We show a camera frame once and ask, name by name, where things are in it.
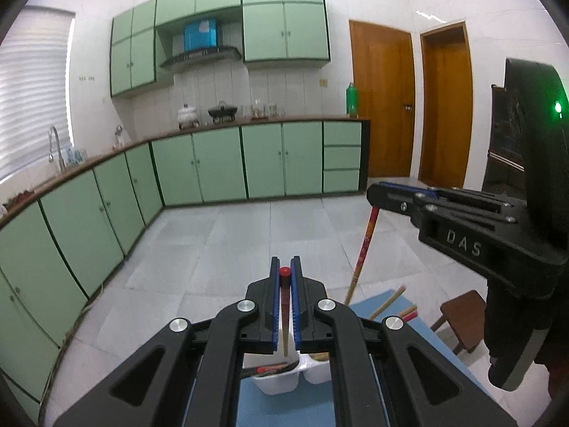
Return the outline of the red-handled chopstick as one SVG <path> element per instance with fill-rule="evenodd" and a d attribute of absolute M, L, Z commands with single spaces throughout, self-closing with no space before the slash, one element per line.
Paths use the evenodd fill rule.
<path fill-rule="evenodd" d="M 356 286 L 357 286 L 358 281 L 360 279 L 360 275 L 361 275 L 362 270 L 363 270 L 363 264 L 365 264 L 365 261 L 367 258 L 367 251 L 368 251 L 369 245 L 371 243 L 371 240 L 372 240 L 372 237 L 374 234 L 374 230 L 375 230 L 375 227 L 377 224 L 378 216 L 379 216 L 379 208 L 375 207 L 375 206 L 371 207 L 370 215 L 369 215 L 368 222 L 367 222 L 367 229 L 366 229 L 365 235 L 363 236 L 363 243 L 362 243 L 362 246 L 360 248 L 360 252 L 358 255 L 356 266 L 355 266 L 354 271 L 353 271 L 351 283 L 348 287 L 347 294 L 346 294 L 345 299 L 344 299 L 344 303 L 347 306 L 351 303 L 351 300 L 353 298 Z"/>
<path fill-rule="evenodd" d="M 278 371 L 282 371 L 287 366 L 288 363 L 278 363 L 278 364 L 259 366 L 256 368 L 255 374 L 259 377 L 264 374 L 274 374 L 277 373 Z"/>
<path fill-rule="evenodd" d="M 289 318 L 290 318 L 290 287 L 291 269 L 283 266 L 279 270 L 280 290 L 281 290 L 281 317 L 283 327 L 283 356 L 288 357 L 289 342 Z"/>

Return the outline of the green lower kitchen cabinets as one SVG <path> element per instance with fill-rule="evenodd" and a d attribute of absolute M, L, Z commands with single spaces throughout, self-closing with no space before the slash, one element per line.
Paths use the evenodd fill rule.
<path fill-rule="evenodd" d="M 26 195 L 1 223 L 1 373 L 31 418 L 80 313 L 160 212 L 363 191 L 364 118 L 286 118 L 145 139 Z"/>

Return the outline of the green kitchen cabinets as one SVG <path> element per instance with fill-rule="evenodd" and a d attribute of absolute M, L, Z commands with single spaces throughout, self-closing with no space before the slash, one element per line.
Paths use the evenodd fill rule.
<path fill-rule="evenodd" d="M 178 72 L 165 59 L 168 42 L 192 21 L 217 19 L 223 43 L 238 48 L 246 65 L 324 65 L 331 59 L 325 0 L 148 0 L 112 20 L 110 94 L 131 95 L 169 85 Z"/>
<path fill-rule="evenodd" d="M 26 195 L 1 223 L 1 373 L 31 418 L 80 313 L 160 212 L 363 191 L 364 118 L 286 118 L 145 139 Z"/>

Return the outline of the green upper kitchen cabinets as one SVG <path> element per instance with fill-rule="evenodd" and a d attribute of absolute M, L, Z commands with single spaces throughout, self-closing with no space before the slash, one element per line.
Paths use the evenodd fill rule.
<path fill-rule="evenodd" d="M 110 94 L 131 95 L 169 85 L 178 72 L 165 59 L 168 42 L 192 21 L 217 19 L 223 43 L 238 48 L 246 65 L 324 65 L 331 59 L 325 0 L 148 0 L 112 20 Z"/>

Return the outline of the dark cabinet at right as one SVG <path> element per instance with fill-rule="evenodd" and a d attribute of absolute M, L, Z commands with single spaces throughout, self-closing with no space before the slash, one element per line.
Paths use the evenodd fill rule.
<path fill-rule="evenodd" d="M 491 135 L 482 191 L 526 198 L 525 169 L 518 132 L 509 118 L 505 88 L 491 86 Z"/>

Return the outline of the black chopstick in holder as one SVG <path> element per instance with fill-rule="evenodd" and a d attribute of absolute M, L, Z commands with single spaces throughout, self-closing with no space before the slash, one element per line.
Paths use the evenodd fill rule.
<path fill-rule="evenodd" d="M 247 379 L 252 377 L 268 377 L 286 373 L 293 370 L 298 365 L 298 362 L 292 363 L 277 363 L 254 366 L 243 368 L 241 371 L 241 378 Z"/>

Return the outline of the red chopstick in holder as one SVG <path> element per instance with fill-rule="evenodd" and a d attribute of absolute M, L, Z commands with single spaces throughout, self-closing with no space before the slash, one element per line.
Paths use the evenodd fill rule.
<path fill-rule="evenodd" d="M 415 319 L 417 317 L 418 317 L 418 312 L 417 312 L 417 310 L 415 310 L 415 311 L 412 311 L 412 312 L 402 316 L 401 319 L 404 322 L 409 322 L 409 321 L 412 321 L 413 319 Z"/>

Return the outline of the right white plastic holder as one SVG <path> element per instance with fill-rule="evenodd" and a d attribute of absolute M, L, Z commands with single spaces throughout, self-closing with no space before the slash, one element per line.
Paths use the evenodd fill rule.
<path fill-rule="evenodd" d="M 302 372 L 305 380 L 313 386 L 330 382 L 332 379 L 328 353 L 301 354 Z"/>

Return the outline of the white plastic holder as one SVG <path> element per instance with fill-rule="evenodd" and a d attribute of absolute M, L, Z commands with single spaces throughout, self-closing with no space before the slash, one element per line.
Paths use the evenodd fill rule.
<path fill-rule="evenodd" d="M 249 368 L 267 364 L 292 363 L 298 362 L 298 365 L 291 371 L 283 374 L 268 377 L 252 377 L 247 378 L 249 382 L 253 382 L 261 392 L 267 395 L 278 395 L 292 392 L 297 389 L 302 372 L 302 364 L 300 353 L 294 348 L 292 333 L 289 332 L 288 357 L 283 356 L 283 328 L 279 326 L 278 347 L 275 352 L 270 355 L 245 354 L 243 359 L 243 368 Z"/>
<path fill-rule="evenodd" d="M 332 379 L 328 353 L 301 354 L 302 372 L 305 380 L 313 386 L 330 382 Z"/>

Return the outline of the brown wooden stool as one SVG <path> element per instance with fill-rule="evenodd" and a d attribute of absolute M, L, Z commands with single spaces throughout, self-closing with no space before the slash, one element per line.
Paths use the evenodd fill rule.
<path fill-rule="evenodd" d="M 469 354 L 483 340 L 486 303 L 475 290 L 470 290 L 440 306 L 441 316 L 431 326 L 433 332 L 443 324 L 450 326 L 457 338 L 454 355 L 462 351 Z"/>

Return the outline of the green plastic bottle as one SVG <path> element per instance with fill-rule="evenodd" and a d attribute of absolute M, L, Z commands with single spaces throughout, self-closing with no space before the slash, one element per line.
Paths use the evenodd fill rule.
<path fill-rule="evenodd" d="M 350 118 L 358 117 L 358 90 L 351 82 L 345 91 L 345 109 Z"/>

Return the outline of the white cooking pot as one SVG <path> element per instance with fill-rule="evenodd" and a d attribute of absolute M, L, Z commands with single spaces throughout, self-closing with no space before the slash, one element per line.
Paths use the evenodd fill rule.
<path fill-rule="evenodd" d="M 198 114 L 198 108 L 184 104 L 176 113 L 177 124 L 179 130 L 185 128 L 195 128 L 201 126 L 201 121 Z"/>

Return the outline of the chrome sink faucet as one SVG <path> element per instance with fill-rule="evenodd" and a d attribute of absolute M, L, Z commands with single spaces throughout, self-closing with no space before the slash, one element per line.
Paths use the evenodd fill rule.
<path fill-rule="evenodd" d="M 48 146 L 48 162 L 57 163 L 60 173 L 64 173 L 67 168 L 65 167 L 65 160 L 62 154 L 59 133 L 54 125 L 48 128 Z"/>

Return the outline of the range hood with blue box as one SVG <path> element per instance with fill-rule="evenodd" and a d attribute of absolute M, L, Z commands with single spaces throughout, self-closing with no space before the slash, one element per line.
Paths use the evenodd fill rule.
<path fill-rule="evenodd" d="M 158 32 L 165 59 L 158 65 L 167 72 L 183 72 L 196 65 L 222 61 L 240 61 L 237 47 L 223 43 L 222 28 L 217 19 L 201 19 L 185 24 L 180 35 L 171 37 Z"/>

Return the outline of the white window blind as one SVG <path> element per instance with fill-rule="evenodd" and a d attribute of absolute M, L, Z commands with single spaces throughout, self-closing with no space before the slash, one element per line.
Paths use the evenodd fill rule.
<path fill-rule="evenodd" d="M 74 14 L 24 8 L 1 43 L 1 177 L 49 155 L 49 129 L 74 144 L 69 63 Z"/>

